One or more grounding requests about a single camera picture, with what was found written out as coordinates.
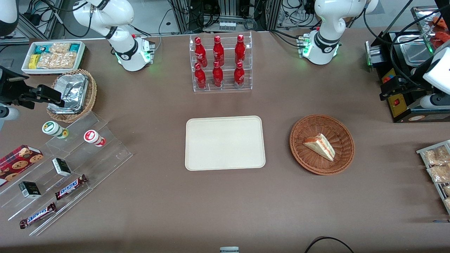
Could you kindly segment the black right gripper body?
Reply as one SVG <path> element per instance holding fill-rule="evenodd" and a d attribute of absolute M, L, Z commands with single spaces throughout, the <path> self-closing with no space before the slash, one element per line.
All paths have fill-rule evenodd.
<path fill-rule="evenodd" d="M 24 93 L 29 91 L 25 80 L 29 77 L 0 67 L 0 100 L 3 104 L 11 105 L 13 101 L 18 100 Z"/>

